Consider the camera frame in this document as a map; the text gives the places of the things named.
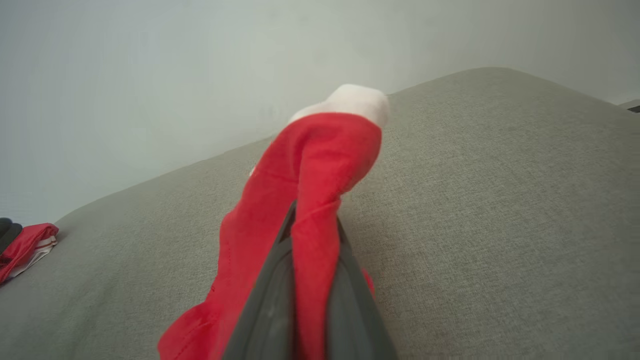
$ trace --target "white wall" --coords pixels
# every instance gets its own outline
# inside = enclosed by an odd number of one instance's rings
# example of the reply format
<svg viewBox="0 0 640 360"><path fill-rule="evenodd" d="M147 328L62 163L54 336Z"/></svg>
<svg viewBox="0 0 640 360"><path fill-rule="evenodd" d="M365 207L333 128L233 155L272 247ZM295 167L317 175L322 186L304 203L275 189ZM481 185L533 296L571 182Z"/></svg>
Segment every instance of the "white wall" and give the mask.
<svg viewBox="0 0 640 360"><path fill-rule="evenodd" d="M637 0L0 0L0 216L54 222L341 83L505 66L640 98Z"/></svg>

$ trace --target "red cloth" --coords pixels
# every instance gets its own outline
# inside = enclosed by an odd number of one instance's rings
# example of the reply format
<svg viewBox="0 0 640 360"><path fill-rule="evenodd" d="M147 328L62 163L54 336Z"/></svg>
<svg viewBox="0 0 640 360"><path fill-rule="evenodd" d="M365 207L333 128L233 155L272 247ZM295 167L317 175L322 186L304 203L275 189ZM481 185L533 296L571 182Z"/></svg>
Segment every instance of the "red cloth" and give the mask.
<svg viewBox="0 0 640 360"><path fill-rule="evenodd" d="M220 228L218 274L205 301L160 339L162 359L219 359L282 221L292 227L299 358L324 359L325 313L339 255L340 195L373 166L381 129L347 113L319 113L287 126L250 176Z"/></svg>
<svg viewBox="0 0 640 360"><path fill-rule="evenodd" d="M0 283L2 283L16 266L23 265L33 254L40 240L56 236L58 228L53 224L27 226L0 255Z"/></svg>

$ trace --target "gray upholstery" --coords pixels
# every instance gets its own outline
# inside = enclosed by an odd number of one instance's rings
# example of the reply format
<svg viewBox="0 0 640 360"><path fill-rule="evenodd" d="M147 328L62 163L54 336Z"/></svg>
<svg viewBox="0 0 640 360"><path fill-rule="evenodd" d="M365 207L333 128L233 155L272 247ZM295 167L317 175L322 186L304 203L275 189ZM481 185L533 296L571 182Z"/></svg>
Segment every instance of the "gray upholstery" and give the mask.
<svg viewBox="0 0 640 360"><path fill-rule="evenodd" d="M390 100L381 156L341 219L400 357L637 350L640 119L495 68ZM219 224L268 143L61 219L60 244L0 288L1 357L156 358L167 326L204 299Z"/></svg>

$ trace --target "santa hat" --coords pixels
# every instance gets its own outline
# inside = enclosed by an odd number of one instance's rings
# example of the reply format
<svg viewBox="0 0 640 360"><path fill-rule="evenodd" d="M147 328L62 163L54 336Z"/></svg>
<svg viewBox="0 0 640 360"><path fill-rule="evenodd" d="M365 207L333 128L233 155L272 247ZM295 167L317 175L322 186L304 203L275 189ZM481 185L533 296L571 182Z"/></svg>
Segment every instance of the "santa hat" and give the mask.
<svg viewBox="0 0 640 360"><path fill-rule="evenodd" d="M282 220L297 199L292 227L299 355L324 359L326 304L339 256L340 196L371 169L388 119L378 90L342 85L297 112L250 175L220 227L218 274L206 300L161 338L163 359L220 358Z"/></svg>

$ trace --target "gray sofa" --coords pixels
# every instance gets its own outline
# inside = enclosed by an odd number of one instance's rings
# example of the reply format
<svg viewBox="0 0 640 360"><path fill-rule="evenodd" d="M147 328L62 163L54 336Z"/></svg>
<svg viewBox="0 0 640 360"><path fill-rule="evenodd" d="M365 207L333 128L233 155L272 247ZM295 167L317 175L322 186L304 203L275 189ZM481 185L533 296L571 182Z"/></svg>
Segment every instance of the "gray sofa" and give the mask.
<svg viewBox="0 0 640 360"><path fill-rule="evenodd" d="M637 115L498 68L390 102L381 156L340 216L399 357L638 351ZM268 143L62 218L59 245L0 288L0 357L157 358L209 290L220 222Z"/></svg>

